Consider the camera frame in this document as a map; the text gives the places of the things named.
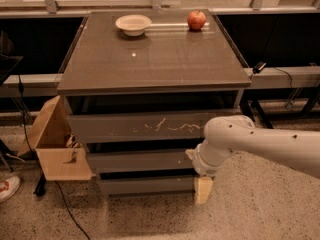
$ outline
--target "sneaker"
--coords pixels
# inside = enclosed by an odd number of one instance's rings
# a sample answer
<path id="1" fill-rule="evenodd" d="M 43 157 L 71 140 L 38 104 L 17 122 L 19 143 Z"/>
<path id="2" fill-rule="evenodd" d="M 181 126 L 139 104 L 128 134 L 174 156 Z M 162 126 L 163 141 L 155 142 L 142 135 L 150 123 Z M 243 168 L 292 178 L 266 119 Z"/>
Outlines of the sneaker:
<path id="1" fill-rule="evenodd" d="M 13 176 L 4 181 L 0 181 L 0 203 L 6 201 L 18 190 L 20 186 L 20 178 Z"/>

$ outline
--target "floor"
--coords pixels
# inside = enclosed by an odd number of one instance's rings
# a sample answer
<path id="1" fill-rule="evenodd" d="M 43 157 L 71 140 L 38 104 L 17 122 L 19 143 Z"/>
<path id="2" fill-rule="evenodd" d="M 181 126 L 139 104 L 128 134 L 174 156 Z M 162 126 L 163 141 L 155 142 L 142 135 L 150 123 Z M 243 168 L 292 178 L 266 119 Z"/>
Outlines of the floor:
<path id="1" fill-rule="evenodd" d="M 263 127 L 257 117 L 257 127 Z M 320 119 L 278 122 L 276 128 L 320 130 Z M 0 127 L 0 138 L 14 150 L 21 126 Z M 18 192 L 0 204 L 1 239 L 319 239 L 320 180 L 249 153 L 226 161 L 207 203 L 192 194 L 108 199 L 95 179 L 47 182 L 42 197 L 33 194 L 40 178 L 34 161 L 0 162 L 0 179 L 19 175 Z"/>

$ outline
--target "drawer front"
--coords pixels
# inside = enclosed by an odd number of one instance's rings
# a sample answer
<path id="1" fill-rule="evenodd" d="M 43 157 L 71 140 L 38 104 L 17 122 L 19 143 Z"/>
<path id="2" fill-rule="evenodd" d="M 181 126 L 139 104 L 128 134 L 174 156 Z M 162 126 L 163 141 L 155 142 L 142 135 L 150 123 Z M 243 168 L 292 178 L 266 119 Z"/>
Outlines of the drawer front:
<path id="1" fill-rule="evenodd" d="M 185 149 L 88 154 L 87 161 L 91 170 L 97 174 L 192 168 L 192 161 L 184 151 Z"/>
<path id="2" fill-rule="evenodd" d="M 192 176 L 97 180 L 97 183 L 104 195 L 147 194 L 194 190 L 194 179 Z"/>
<path id="3" fill-rule="evenodd" d="M 203 137 L 211 113 L 72 115 L 68 123 L 82 143 L 190 139 Z"/>

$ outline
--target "cabinet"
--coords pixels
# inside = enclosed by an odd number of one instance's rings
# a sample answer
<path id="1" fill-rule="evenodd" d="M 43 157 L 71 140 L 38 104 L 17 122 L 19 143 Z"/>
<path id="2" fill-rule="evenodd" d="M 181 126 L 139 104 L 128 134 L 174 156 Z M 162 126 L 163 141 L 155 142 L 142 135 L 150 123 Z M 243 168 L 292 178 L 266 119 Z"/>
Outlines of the cabinet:
<path id="1" fill-rule="evenodd" d="M 210 118 L 238 113 L 250 80 L 205 12 L 200 32 L 189 31 L 184 10 L 131 12 L 152 20 L 139 37 L 115 27 L 128 12 L 89 16 L 58 93 L 104 194 L 193 191 L 185 150 Z"/>

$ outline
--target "gray floor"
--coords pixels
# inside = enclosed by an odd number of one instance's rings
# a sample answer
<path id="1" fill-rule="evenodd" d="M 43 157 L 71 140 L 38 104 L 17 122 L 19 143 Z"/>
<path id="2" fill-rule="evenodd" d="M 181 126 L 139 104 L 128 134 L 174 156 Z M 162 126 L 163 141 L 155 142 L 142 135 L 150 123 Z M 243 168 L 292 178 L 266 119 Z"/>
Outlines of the gray floor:
<path id="1" fill-rule="evenodd" d="M 320 120 L 280 122 L 277 128 L 320 130 Z M 0 127 L 10 147 L 21 126 Z M 33 194 L 40 177 L 34 162 L 0 163 L 0 179 L 17 174 L 18 192 L 0 204 L 1 239 L 86 239 L 55 182 Z M 75 220 L 91 239 L 319 239 L 320 180 L 249 153 L 230 158 L 218 172 L 209 200 L 192 194 L 108 199 L 95 179 L 60 182 Z"/>

